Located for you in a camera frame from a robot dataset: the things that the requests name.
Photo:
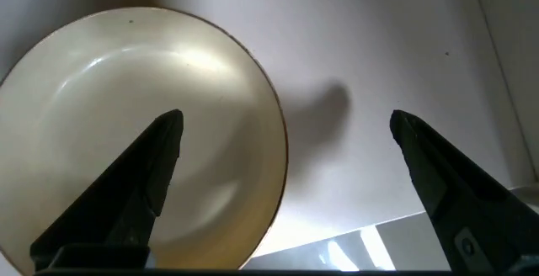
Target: white bowl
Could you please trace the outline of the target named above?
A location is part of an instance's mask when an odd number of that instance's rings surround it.
[[[286,128],[264,71],[203,19],[123,8],[37,44],[0,87],[0,247],[33,273],[31,242],[161,113],[180,159],[150,246],[160,268],[238,268],[286,180]]]

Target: table surface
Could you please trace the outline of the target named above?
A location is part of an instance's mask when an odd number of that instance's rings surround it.
[[[0,73],[84,15],[194,13],[242,42],[280,96],[285,196],[256,255],[423,210],[389,130],[430,123],[508,187],[535,180],[478,0],[0,0]]]

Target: bowl rim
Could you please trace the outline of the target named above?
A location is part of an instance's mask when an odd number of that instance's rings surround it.
[[[230,38],[231,40],[233,40],[237,45],[239,45],[240,48],[242,48],[242,50],[247,53],[247,55],[251,58],[251,60],[254,61],[254,63],[256,64],[256,66],[259,68],[259,70],[262,72],[262,74],[264,75],[264,78],[266,80],[266,82],[269,84],[269,87],[271,88],[271,91],[272,93],[274,94],[274,97],[275,97],[275,101],[277,103],[277,106],[279,107],[279,113],[280,113],[280,120],[283,124],[283,131],[285,133],[285,171],[284,171],[284,174],[283,174],[283,183],[282,183],[282,187],[280,189],[280,195],[279,195],[279,199],[277,200],[277,204],[275,206],[275,212],[273,213],[273,215],[271,216],[271,219],[269,221],[269,224],[267,225],[266,227],[266,230],[264,232],[264,234],[259,238],[259,240],[257,241],[255,247],[253,248],[253,250],[251,250],[251,252],[249,252],[249,254],[247,255],[247,257],[243,260],[243,262],[241,264],[239,264],[236,269],[241,269],[243,268],[247,262],[249,261],[249,259],[251,259],[251,257],[253,256],[253,254],[260,248],[260,244],[261,242],[265,239],[265,237],[267,237],[268,233],[271,231],[271,228],[273,227],[274,223],[275,223],[275,218],[277,216],[277,214],[279,213],[279,210],[280,210],[280,206],[282,205],[282,200],[283,200],[283,196],[285,194],[285,187],[286,187],[286,182],[288,180],[288,164],[289,164],[289,145],[288,145],[288,129],[287,129],[287,126],[286,126],[286,120],[285,120],[285,115],[283,113],[283,108],[282,108],[282,105],[280,103],[280,99],[279,99],[279,95],[277,94],[277,91],[275,90],[275,86],[274,84],[271,82],[270,80],[270,77],[268,76],[268,73],[265,71],[265,69],[262,67],[262,65],[260,64],[260,62],[256,59],[256,57],[254,57],[254,55],[247,49],[247,47],[242,44],[236,37],[234,37],[233,35],[231,35],[230,33],[228,33],[225,29],[223,29],[222,27],[220,27],[219,25],[211,22],[210,20],[208,19],[205,19],[199,15],[196,15],[196,14],[193,14],[191,12],[187,12],[187,11],[184,11],[184,10],[179,10],[179,9],[174,9],[174,8],[163,8],[163,7],[144,7],[144,6],[140,6],[140,7],[124,7],[124,8],[112,8],[112,9],[107,9],[107,10],[104,10],[104,11],[99,11],[97,13],[91,13],[89,15],[86,15],[86,16],[83,16],[81,17],[80,19],[75,19],[67,24],[63,24],[62,26],[60,26],[59,28],[57,29],[54,29],[52,30],[49,34],[47,34],[46,36],[44,36],[43,38],[41,38],[38,42],[36,42],[34,45],[32,45],[8,70],[8,72],[6,73],[6,75],[2,78],[2,80],[0,80],[0,88],[3,86],[4,82],[8,79],[8,77],[10,76],[11,72],[13,71],[13,69],[38,45],[40,45],[41,43],[45,42],[46,40],[48,40],[50,37],[52,37],[53,35],[55,35],[57,32],[59,32],[60,30],[66,28],[67,26],[69,25],[72,25],[72,24],[76,24],[80,21],[83,21],[83,20],[86,20],[86,19],[89,19],[89,18],[92,18],[94,16],[99,16],[101,14],[104,14],[104,13],[110,13],[110,12],[115,12],[115,11],[120,11],[120,10],[128,10],[128,9],[145,9],[145,10],[158,10],[158,11],[165,11],[165,12],[173,12],[173,13],[179,13],[179,14],[182,14],[182,15],[186,15],[186,16],[189,16],[191,18],[194,18],[194,19],[198,19],[199,21],[202,21],[203,23],[205,24],[209,24],[211,27],[213,28],[216,28],[218,29],[220,32],[222,32],[225,36],[227,36],[228,38]],[[3,250],[3,247],[0,245],[0,254],[3,255],[3,257],[6,259],[6,261],[21,275],[24,275],[24,273],[20,270],[20,268],[9,258],[8,254]]]

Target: wall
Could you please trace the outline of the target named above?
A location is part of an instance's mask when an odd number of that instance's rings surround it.
[[[505,80],[539,169],[539,0],[481,0]]]

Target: black plastic part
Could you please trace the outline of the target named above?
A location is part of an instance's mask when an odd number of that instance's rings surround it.
[[[453,272],[536,270],[539,215],[420,118],[390,126]]]
[[[147,266],[149,256],[148,246],[72,244],[60,249],[49,268],[143,269]]]
[[[257,271],[257,270],[230,270],[230,271],[204,271],[204,270],[86,270],[86,271],[44,271],[37,273],[39,276],[441,276],[452,275],[451,272],[441,271],[360,271],[360,272],[340,272],[340,271]]]
[[[184,117],[157,117],[75,202],[32,243],[35,270],[72,244],[148,243],[179,157]]]

